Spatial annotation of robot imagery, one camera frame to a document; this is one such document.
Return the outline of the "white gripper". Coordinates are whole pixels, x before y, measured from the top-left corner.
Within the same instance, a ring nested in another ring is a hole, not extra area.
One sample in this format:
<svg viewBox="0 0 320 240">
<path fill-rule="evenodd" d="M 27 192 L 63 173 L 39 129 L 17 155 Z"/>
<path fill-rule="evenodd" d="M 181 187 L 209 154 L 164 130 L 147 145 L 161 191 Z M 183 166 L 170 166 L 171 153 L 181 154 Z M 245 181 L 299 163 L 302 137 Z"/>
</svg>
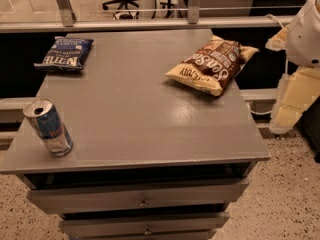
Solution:
<svg viewBox="0 0 320 240">
<path fill-rule="evenodd" d="M 320 67 L 320 0 L 308 0 L 290 25 L 270 38 L 265 47 L 272 51 L 286 49 L 290 62 L 305 66 L 292 75 L 284 74 L 279 81 L 269 129 L 285 134 L 320 96 L 320 70 L 307 68 Z"/>
</svg>

